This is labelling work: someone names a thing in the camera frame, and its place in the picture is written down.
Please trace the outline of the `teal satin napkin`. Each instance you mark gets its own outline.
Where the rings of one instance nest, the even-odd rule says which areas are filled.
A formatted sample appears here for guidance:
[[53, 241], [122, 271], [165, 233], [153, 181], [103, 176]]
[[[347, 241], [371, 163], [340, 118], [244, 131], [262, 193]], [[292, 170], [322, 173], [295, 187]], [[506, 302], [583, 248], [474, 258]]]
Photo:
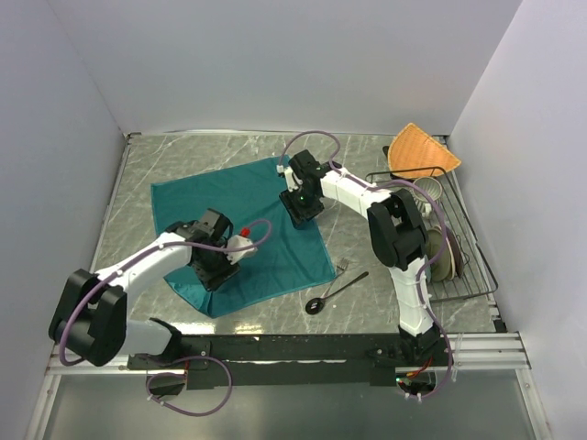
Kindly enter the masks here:
[[194, 309], [212, 318], [231, 314], [290, 292], [332, 281], [335, 269], [315, 221], [294, 228], [279, 199], [285, 180], [276, 158], [225, 170], [154, 183], [150, 189], [156, 234], [178, 221], [198, 220], [212, 208], [226, 215], [236, 230], [248, 226], [257, 241], [270, 237], [238, 274], [208, 292], [190, 268], [166, 277], [168, 285]]

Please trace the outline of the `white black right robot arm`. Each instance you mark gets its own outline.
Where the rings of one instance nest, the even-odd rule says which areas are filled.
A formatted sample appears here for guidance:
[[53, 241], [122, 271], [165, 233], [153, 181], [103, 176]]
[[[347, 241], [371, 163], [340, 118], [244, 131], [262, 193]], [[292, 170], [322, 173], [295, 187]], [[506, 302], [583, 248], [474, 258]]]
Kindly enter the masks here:
[[426, 286], [428, 234], [411, 193], [370, 184], [336, 163], [319, 163], [304, 150], [276, 166], [286, 182], [280, 200], [299, 228], [324, 210], [324, 199], [347, 206], [367, 220], [375, 257], [391, 275], [400, 309], [398, 326], [404, 360], [429, 359], [440, 338]]

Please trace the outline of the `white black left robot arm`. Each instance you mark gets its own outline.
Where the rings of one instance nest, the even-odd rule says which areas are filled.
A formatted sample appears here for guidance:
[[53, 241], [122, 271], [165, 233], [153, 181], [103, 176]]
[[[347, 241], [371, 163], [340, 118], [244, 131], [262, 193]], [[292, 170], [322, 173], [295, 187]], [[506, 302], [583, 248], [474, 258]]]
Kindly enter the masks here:
[[181, 268], [192, 268], [213, 292], [256, 250], [218, 211], [209, 209], [198, 220], [176, 222], [153, 243], [111, 267], [76, 270], [66, 280], [49, 337], [61, 351], [70, 350], [97, 367], [127, 354], [149, 356], [159, 367], [172, 368], [183, 354], [182, 332], [158, 318], [131, 320], [134, 302], [153, 283]]

